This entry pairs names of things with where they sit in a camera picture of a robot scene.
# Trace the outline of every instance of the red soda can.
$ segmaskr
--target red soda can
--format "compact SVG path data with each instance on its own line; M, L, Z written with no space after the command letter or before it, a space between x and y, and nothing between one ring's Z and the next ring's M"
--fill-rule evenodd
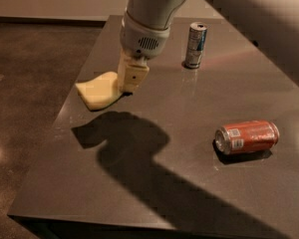
M278 139L277 126L266 120L226 124L215 133L216 146L226 155L269 149Z

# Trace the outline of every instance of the barcode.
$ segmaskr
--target barcode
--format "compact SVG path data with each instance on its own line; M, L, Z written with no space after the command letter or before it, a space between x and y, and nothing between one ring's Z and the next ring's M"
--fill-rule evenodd
M240 136L240 131L238 130L238 128L230 129L228 132L229 132L230 137L239 137Z
M234 139L231 141L232 149L243 148L243 139Z

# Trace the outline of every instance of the gray tabletop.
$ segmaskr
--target gray tabletop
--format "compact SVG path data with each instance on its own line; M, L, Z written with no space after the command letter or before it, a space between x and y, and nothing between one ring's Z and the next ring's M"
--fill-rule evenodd
M117 70L121 19L110 17L78 81ZM203 62L185 69L193 21L174 20L132 96L91 113L72 88L9 215L299 238L299 89L225 20L199 20ZM215 130L245 120L274 121L278 144L224 159Z

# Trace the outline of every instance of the concrete floor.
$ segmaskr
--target concrete floor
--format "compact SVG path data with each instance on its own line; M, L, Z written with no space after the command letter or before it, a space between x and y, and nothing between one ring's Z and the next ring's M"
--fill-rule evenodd
M100 32L0 24L0 238L36 238L6 214Z

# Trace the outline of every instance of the black screw hole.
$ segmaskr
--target black screw hole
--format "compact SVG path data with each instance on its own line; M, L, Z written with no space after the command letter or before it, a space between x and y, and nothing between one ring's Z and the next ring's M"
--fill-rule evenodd
M257 41L252 41L252 44L255 46L255 47L258 47L259 46L259 44L258 44L258 42Z

